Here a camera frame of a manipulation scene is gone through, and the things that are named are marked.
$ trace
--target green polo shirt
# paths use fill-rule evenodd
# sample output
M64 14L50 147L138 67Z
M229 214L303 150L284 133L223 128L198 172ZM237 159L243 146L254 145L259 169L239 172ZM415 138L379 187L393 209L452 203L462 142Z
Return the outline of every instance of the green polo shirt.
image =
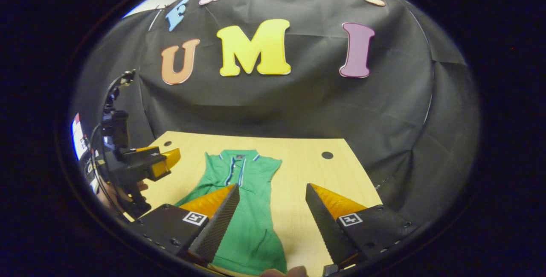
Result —
M273 231L269 209L271 178L282 161L260 156L256 150L224 150L217 156L205 153L205 161L205 174L197 187L175 205L230 184L239 185L239 204L213 265L249 275L271 268L286 273L285 252Z

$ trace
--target purple letter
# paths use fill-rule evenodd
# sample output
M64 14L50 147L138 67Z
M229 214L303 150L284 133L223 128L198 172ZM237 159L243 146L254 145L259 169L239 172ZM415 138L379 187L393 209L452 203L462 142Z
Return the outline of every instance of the purple letter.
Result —
M374 30L357 23L344 23L343 29L349 34L347 60L340 68L344 77L367 77L370 70L366 67L370 39L375 35Z

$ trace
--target letter m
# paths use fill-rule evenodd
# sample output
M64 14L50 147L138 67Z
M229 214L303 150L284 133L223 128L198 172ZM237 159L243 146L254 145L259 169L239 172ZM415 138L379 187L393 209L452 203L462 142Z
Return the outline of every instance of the letter m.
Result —
M285 59L285 30L290 22L284 19L265 20L258 26L252 41L239 26L228 26L218 30L216 36L222 39L224 66L222 76L236 76L241 71L235 64L235 56L246 73L252 73L258 55L261 62L256 67L261 74L284 75L290 73Z

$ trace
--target wooden table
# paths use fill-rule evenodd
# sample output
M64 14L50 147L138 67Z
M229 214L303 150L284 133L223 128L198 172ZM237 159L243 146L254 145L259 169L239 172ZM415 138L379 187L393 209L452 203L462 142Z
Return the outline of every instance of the wooden table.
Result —
M205 152L217 155L224 149L256 149L261 156L282 160L271 180L271 217L279 236L288 269L305 265L310 277L320 277L322 267L332 263L320 232L305 202L307 183L317 184L366 207L381 204L381 199L344 139L285 139L232 137L168 131L151 146L160 152L180 148L181 158L172 173L142 195L152 209L174 204L187 195L205 172ZM323 152L333 158L322 157Z

